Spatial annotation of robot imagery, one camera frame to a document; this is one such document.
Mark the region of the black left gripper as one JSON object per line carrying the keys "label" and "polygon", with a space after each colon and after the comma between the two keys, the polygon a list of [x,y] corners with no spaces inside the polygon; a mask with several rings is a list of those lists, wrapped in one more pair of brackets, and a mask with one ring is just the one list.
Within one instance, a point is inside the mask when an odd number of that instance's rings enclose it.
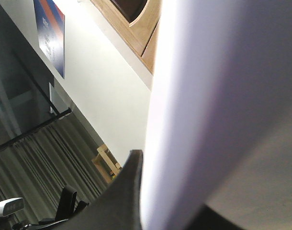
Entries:
{"label": "black left gripper", "polygon": [[31,224],[27,221],[21,221],[13,225],[14,230],[53,230],[57,226],[65,223],[70,218],[79,214],[84,210],[89,203],[84,200],[78,202],[77,207],[76,198],[77,191],[70,185],[66,185],[61,192],[59,204],[56,211],[55,218],[45,218],[38,222],[38,224]]}

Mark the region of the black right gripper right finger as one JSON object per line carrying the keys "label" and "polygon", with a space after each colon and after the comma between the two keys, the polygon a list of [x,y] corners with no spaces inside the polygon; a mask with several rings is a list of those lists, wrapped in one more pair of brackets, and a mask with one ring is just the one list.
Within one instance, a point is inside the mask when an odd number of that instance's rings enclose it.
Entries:
{"label": "black right gripper right finger", "polygon": [[186,230],[292,230],[292,212],[274,213],[268,208],[240,208],[228,213],[203,205]]}

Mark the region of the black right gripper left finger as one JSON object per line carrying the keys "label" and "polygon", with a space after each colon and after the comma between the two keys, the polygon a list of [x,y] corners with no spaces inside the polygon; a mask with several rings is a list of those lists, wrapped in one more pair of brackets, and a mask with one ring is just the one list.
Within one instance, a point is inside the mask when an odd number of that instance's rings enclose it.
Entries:
{"label": "black right gripper left finger", "polygon": [[76,216],[40,230],[141,230],[143,151],[132,150],[108,188]]}

